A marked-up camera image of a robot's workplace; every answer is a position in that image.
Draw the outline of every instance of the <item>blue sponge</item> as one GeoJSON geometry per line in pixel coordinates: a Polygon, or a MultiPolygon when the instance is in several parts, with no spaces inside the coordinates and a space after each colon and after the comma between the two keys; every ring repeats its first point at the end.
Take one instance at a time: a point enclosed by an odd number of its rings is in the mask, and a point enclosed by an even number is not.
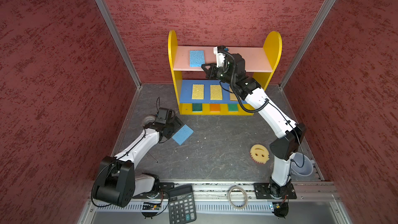
{"type": "Polygon", "coordinates": [[[176,134],[172,136],[172,138],[177,142],[177,144],[182,145],[182,143],[187,140],[192,133],[193,130],[185,124],[183,127],[181,127],[181,129],[178,130],[178,132],[176,132],[176,134]]]}
{"type": "Polygon", "coordinates": [[[205,64],[205,53],[203,50],[190,50],[189,51],[189,66],[200,67],[205,64]]]}

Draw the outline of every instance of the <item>calculator keypad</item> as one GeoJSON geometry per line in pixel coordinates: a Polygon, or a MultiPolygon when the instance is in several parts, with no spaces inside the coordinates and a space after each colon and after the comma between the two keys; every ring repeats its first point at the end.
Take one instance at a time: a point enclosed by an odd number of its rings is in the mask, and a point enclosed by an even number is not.
{"type": "Polygon", "coordinates": [[[183,199],[169,204],[169,216],[171,224],[185,224],[196,219],[195,202],[192,194],[183,199]]]}

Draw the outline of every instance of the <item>black mounting plate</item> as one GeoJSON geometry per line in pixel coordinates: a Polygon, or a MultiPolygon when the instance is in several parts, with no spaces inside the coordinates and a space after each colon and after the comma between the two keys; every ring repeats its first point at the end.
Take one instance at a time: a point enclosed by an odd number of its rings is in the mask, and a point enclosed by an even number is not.
{"type": "MultiPolygon", "coordinates": [[[[269,183],[253,183],[254,186],[254,192],[256,193],[256,198],[257,199],[273,199],[273,200],[278,200],[273,198],[268,192],[269,183]]],[[[296,191],[293,187],[293,184],[289,184],[287,187],[287,196],[286,199],[297,199],[296,191]]]]}
{"type": "MultiPolygon", "coordinates": [[[[160,182],[160,188],[163,191],[168,193],[170,189],[174,188],[174,183],[163,183],[163,182],[160,182]]],[[[142,194],[138,194],[138,195],[134,196],[133,199],[160,199],[160,194],[158,194],[154,198],[149,198],[149,197],[150,197],[150,194],[142,193],[142,194]]],[[[168,198],[168,195],[163,193],[163,197],[168,198]]]]}

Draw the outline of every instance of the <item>aluminum frame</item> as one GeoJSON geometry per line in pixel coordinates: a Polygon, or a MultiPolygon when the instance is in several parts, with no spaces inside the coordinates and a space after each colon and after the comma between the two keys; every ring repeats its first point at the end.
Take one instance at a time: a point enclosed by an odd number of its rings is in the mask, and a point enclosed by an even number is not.
{"type": "Polygon", "coordinates": [[[112,34],[112,37],[116,43],[117,48],[119,49],[120,54],[123,57],[123,60],[127,66],[127,69],[130,72],[130,75],[136,85],[137,88],[141,88],[142,84],[140,78],[138,77],[137,71],[134,68],[134,65],[131,61],[129,53],[127,52],[126,46],[123,43],[122,37],[120,36],[119,31],[117,30],[116,24],[113,21],[112,15],[109,12],[109,9],[105,3],[105,0],[95,0],[97,6],[102,14],[103,19],[106,22],[106,25],[109,28],[109,31],[112,34]]]}
{"type": "MultiPolygon", "coordinates": [[[[163,182],[174,182],[176,186],[191,184],[195,202],[225,202],[227,201],[226,194],[232,186],[238,185],[242,187],[247,195],[248,202],[278,202],[282,199],[276,200],[262,200],[256,199],[254,192],[254,183],[267,182],[267,181],[205,181],[205,180],[166,180],[163,182]]],[[[290,199],[289,201],[296,202],[330,202],[331,210],[339,224],[351,224],[351,220],[344,208],[341,198],[336,190],[333,182],[308,182],[308,181],[293,181],[295,192],[297,195],[296,200],[290,199]]],[[[231,199],[240,201],[243,196],[240,192],[232,192],[231,199]]],[[[132,199],[131,202],[142,202],[147,199],[132,199]]],[[[85,215],[79,224],[90,224],[92,222],[96,209],[92,208],[92,204],[88,204],[85,215]]]]}
{"type": "Polygon", "coordinates": [[[292,76],[294,70],[296,69],[298,63],[300,62],[302,56],[304,55],[305,51],[307,50],[308,46],[312,42],[312,39],[315,37],[315,34],[318,32],[319,28],[321,27],[323,21],[325,20],[326,16],[328,15],[330,9],[332,8],[334,2],[336,0],[325,0],[319,9],[314,21],[312,22],[311,27],[309,28],[306,36],[304,37],[300,47],[298,48],[292,62],[289,65],[289,68],[286,70],[285,75],[283,76],[279,86],[283,89],[290,77],[292,76]]]}
{"type": "Polygon", "coordinates": [[[114,156],[117,153],[119,153],[120,146],[122,145],[123,138],[126,135],[127,127],[129,126],[132,114],[134,113],[134,109],[135,109],[135,106],[137,105],[138,97],[140,95],[141,90],[142,90],[142,87],[137,88],[137,90],[135,91],[134,97],[132,98],[132,102],[130,104],[129,111],[127,112],[127,115],[123,122],[122,128],[120,129],[120,132],[117,137],[115,146],[113,147],[111,156],[114,156]]]}

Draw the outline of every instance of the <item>yellow sponge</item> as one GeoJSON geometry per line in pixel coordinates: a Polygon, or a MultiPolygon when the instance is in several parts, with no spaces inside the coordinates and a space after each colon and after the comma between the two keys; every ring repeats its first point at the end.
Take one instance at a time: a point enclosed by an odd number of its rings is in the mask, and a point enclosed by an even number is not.
{"type": "Polygon", "coordinates": [[[204,99],[205,98],[205,85],[193,84],[192,85],[192,99],[204,99]]]}
{"type": "Polygon", "coordinates": [[[222,100],[222,90],[220,85],[210,85],[210,99],[214,101],[222,100]]]}

